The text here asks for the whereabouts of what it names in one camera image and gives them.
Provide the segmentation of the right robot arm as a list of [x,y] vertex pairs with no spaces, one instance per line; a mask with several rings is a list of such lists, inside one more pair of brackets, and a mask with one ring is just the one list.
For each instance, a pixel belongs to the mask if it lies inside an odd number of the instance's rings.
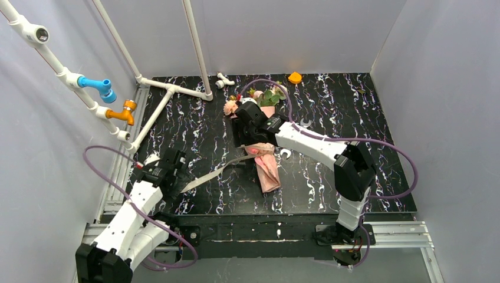
[[374,184],[376,167],[367,149],[359,141],[333,141],[329,137],[300,127],[275,113],[271,117],[252,101],[237,103],[232,122],[238,146],[269,143],[295,150],[324,164],[334,173],[334,186],[340,195],[336,226],[356,232]]

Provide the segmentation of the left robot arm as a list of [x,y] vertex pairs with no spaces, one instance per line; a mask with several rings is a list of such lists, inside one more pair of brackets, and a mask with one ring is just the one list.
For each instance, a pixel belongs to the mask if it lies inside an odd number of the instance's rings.
[[170,237],[180,238],[177,217],[149,212],[173,192],[184,169],[184,152],[169,149],[137,162],[139,172],[130,194],[113,220],[76,253],[78,282],[131,282],[137,266]]

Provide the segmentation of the fake white rose stem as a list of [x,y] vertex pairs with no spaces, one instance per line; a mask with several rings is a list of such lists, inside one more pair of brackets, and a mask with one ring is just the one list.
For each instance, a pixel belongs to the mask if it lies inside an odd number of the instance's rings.
[[250,88],[249,91],[247,91],[247,94],[249,95],[250,98],[257,100],[261,95],[263,95],[263,91],[256,90],[254,88]]

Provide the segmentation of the fake pink rose stem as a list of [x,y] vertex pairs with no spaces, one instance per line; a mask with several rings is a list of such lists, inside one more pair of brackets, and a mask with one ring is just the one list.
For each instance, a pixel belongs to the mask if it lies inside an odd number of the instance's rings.
[[223,107],[223,113],[225,116],[233,116],[238,109],[239,100],[236,96],[230,96],[229,100],[226,101]]

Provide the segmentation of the beige printed ribbon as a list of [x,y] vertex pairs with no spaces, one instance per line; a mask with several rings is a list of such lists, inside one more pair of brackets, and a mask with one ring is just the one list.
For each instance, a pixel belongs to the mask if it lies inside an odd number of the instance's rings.
[[186,193],[186,192],[189,192],[191,190],[193,190],[194,188],[216,178],[217,176],[221,175],[222,172],[226,169],[226,167],[228,167],[229,165],[233,165],[233,164],[237,164],[239,162],[242,162],[242,161],[245,161],[245,160],[248,160],[248,159],[254,159],[256,157],[259,157],[261,156],[260,154],[253,154],[253,155],[246,155],[246,156],[242,156],[242,157],[238,157],[236,159],[232,159],[228,162],[226,162],[222,167],[208,173],[208,174],[205,174],[197,179],[195,179],[194,181],[191,181],[189,182],[181,191],[180,193]]

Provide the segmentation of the fake cream rose stem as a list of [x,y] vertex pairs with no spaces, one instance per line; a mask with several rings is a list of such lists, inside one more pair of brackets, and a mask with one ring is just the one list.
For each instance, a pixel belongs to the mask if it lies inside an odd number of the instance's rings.
[[286,99],[286,95],[284,94],[284,90],[286,89],[280,81],[276,81],[275,85],[260,95],[259,105],[261,107],[276,106],[282,100]]

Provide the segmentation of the pink wrapping paper sheet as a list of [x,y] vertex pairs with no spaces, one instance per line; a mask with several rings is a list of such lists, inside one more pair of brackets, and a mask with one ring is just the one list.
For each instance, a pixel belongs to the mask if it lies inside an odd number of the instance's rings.
[[278,173],[278,165],[274,156],[275,146],[271,143],[257,143],[246,146],[248,155],[254,158],[258,180],[263,193],[269,193],[280,187],[281,181]]

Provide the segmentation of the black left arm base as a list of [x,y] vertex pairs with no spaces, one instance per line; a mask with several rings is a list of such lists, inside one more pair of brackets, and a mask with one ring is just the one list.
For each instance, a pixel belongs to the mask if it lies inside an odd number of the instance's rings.
[[200,244],[201,228],[200,226],[188,225],[181,222],[179,216],[171,215],[164,212],[159,212],[153,216],[156,221],[162,221],[169,225],[170,229],[186,239],[192,246],[197,247]]

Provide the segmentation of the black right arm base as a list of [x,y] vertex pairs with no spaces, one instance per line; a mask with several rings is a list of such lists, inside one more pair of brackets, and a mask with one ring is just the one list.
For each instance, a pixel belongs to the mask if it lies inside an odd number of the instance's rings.
[[376,244],[373,227],[370,224],[358,224],[353,231],[339,223],[333,225],[317,225],[312,238],[319,246],[330,246],[333,258],[339,267],[354,268],[360,265],[369,251]]

